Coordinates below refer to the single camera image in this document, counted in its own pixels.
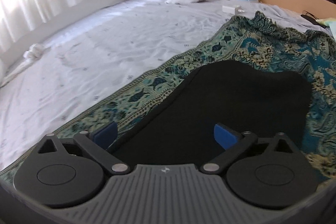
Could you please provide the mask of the black pants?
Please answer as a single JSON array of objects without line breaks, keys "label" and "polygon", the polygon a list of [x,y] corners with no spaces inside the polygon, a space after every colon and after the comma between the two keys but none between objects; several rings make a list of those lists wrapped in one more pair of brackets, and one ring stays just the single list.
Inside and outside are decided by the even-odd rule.
[{"label": "black pants", "polygon": [[311,97],[299,73],[219,61],[193,70],[108,151],[129,166],[201,166],[223,152],[214,138],[218,123],[260,138],[283,132],[300,146]]}]

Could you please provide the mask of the knotted white cloth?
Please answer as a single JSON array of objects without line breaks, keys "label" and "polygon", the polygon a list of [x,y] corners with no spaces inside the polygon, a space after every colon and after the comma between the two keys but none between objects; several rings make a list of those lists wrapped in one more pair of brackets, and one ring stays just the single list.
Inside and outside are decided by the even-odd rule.
[{"label": "knotted white cloth", "polygon": [[13,50],[1,53],[1,88],[41,60],[50,49],[50,46],[35,43],[22,52],[21,57]]}]

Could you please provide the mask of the white power brick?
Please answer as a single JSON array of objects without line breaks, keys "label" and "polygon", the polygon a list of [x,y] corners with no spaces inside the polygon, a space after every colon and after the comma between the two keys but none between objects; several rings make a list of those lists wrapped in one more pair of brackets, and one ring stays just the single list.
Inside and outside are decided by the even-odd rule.
[{"label": "white power brick", "polygon": [[233,6],[222,5],[222,12],[232,14],[232,15],[237,15],[245,11],[239,5],[233,5]]}]

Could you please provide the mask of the light green folded towel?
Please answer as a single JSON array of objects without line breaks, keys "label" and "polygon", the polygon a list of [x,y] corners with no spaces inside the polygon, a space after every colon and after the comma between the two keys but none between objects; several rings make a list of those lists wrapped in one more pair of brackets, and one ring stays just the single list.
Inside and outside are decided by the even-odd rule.
[{"label": "light green folded towel", "polygon": [[335,28],[336,24],[335,18],[316,19],[315,21],[322,26],[329,27],[330,29]]}]

